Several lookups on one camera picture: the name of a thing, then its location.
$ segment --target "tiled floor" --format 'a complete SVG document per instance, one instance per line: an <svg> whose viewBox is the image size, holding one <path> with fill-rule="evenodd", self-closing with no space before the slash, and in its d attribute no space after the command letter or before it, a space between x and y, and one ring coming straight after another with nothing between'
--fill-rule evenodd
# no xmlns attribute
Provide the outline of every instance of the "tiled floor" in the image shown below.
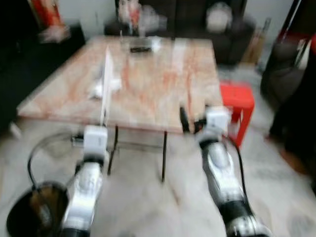
<svg viewBox="0 0 316 237"><path fill-rule="evenodd" d="M264 140L273 112L259 93L261 77L250 68L220 69L221 79L251 84L256 108L243 146L246 187L254 211L276 237L316 236L316 197L307 177L293 172L278 149ZM0 236L5 234L7 214L30 186L27 156L33 145L57 131L78 127L24 120L21 140L10 134L0 140ZM122 140L162 143L162 134L124 131ZM161 184L162 155L148 150L121 148L100 197L92 237L224 237L224 225L207 190L199 150L192 137L170 136L166 182ZM56 143L34 159L37 179L65 182L72 174L79 148Z"/></svg>

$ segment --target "red plastic stool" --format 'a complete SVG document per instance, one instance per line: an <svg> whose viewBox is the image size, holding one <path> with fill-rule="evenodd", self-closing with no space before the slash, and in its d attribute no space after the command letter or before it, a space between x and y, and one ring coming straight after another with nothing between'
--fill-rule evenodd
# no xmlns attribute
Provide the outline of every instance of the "red plastic stool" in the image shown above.
<svg viewBox="0 0 316 237"><path fill-rule="evenodd" d="M233 110L232 123L240 121L239 131L232 137L240 147L255 107L252 90L247 84L221 83L221 93L224 106Z"/></svg>

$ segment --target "white wall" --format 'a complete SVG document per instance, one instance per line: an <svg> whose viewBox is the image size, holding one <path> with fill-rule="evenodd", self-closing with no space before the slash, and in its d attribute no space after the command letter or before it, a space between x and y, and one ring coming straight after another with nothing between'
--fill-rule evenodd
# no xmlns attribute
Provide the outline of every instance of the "white wall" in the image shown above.
<svg viewBox="0 0 316 237"><path fill-rule="evenodd" d="M80 22L86 38L102 35L104 24L115 17L115 0L59 0L66 24Z"/></svg>
<svg viewBox="0 0 316 237"><path fill-rule="evenodd" d="M245 15L255 19L258 27L263 27L266 19L271 17L266 41L273 42L278 36L293 0L248 0Z"/></svg>

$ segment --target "metal table leg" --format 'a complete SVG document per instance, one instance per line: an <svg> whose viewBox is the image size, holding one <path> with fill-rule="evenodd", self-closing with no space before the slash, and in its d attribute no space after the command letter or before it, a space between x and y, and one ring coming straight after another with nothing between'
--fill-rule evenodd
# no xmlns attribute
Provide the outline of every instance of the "metal table leg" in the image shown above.
<svg viewBox="0 0 316 237"><path fill-rule="evenodd" d="M114 153L115 153L115 150L117 149L117 144L118 144L118 136L119 136L119 127L115 126L115 139L114 139L113 149L111 150L111 154L110 154L110 162L109 162L109 166L108 166L108 175L111 174L111 167L112 167L112 162L113 162L113 158L114 158Z"/></svg>
<svg viewBox="0 0 316 237"><path fill-rule="evenodd" d="M164 182L164 174L166 170L166 149L167 149L167 131L164 132L163 136L163 154L162 154L162 179L161 181Z"/></svg>

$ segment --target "marble tabletop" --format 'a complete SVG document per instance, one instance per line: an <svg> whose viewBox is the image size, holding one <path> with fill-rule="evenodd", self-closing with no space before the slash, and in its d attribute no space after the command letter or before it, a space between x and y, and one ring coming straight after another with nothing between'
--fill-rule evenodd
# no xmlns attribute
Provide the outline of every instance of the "marble tabletop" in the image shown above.
<svg viewBox="0 0 316 237"><path fill-rule="evenodd" d="M89 95L108 49L121 79L111 95L108 125L181 131L180 105L191 118L203 113L205 104L222 105L214 51L209 40L160 41L159 49L139 55L118 37L90 40L20 104L18 115L98 123L101 100Z"/></svg>

